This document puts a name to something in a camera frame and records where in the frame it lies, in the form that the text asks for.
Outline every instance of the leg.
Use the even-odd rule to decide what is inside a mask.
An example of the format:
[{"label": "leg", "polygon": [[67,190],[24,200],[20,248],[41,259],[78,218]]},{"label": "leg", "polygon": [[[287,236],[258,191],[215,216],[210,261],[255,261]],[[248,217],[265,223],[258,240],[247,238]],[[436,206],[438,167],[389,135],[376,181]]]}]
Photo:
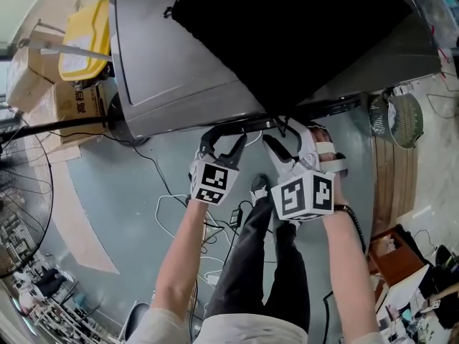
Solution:
[{"label": "leg", "polygon": [[308,280],[303,258],[293,243],[296,227],[284,222],[276,229],[278,268],[265,314],[309,331],[311,316]]},{"label": "leg", "polygon": [[40,285],[45,285],[53,280],[56,280],[55,275],[59,274],[59,271],[57,269],[49,269],[46,272],[43,273],[42,278],[35,283],[35,285],[38,287]]},{"label": "leg", "polygon": [[37,288],[46,298],[50,298],[57,293],[62,283],[66,281],[67,279],[65,279],[65,277],[58,277],[57,279],[54,279],[52,282],[37,286]]},{"label": "leg", "polygon": [[262,313],[264,240],[272,210],[268,198],[264,197],[250,212],[215,287],[206,317]]}]

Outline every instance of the mesh basket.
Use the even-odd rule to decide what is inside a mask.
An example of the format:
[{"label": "mesh basket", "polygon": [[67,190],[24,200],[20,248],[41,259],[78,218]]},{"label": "mesh basket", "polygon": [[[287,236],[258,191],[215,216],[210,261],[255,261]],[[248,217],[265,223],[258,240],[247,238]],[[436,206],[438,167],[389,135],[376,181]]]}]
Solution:
[{"label": "mesh basket", "polygon": [[369,106],[372,134],[400,148],[412,149],[423,133],[421,107],[411,94],[376,97]]}]

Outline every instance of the black pole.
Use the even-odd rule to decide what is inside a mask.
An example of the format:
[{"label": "black pole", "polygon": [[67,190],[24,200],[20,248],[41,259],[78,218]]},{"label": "black pole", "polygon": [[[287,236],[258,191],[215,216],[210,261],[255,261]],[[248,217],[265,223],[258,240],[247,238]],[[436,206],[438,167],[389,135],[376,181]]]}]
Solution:
[{"label": "black pole", "polygon": [[43,125],[24,126],[18,130],[6,131],[0,133],[0,144],[8,143],[12,138],[20,139],[26,136],[46,133],[48,131],[56,131],[65,128],[73,128],[75,126],[89,125],[92,123],[111,123],[115,121],[122,121],[122,115],[117,116],[99,116],[94,118],[76,118],[74,120],[59,121],[56,123],[45,123]]}]

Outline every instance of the fan guard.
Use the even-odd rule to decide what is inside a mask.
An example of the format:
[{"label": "fan guard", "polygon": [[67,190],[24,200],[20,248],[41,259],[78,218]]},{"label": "fan guard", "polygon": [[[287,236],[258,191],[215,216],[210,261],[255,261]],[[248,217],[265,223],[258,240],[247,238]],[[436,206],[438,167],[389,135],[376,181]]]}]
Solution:
[{"label": "fan guard", "polygon": [[[27,127],[22,114],[0,105],[0,133]],[[40,247],[51,219],[51,165],[36,135],[14,136],[0,153],[0,278],[26,265]]]}]

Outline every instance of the gray appliance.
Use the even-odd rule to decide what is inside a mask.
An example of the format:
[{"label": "gray appliance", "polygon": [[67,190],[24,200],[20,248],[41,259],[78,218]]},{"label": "gray appliance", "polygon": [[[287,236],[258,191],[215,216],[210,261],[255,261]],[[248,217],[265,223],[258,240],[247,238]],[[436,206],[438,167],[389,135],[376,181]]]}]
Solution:
[{"label": "gray appliance", "polygon": [[[164,18],[164,10],[174,1],[110,0],[115,75],[133,136],[144,138],[263,114],[262,106],[230,69],[185,28]],[[413,13],[308,102],[372,92],[440,71],[429,28],[413,1],[405,1]],[[339,52],[330,47],[326,56],[332,65]]]}]

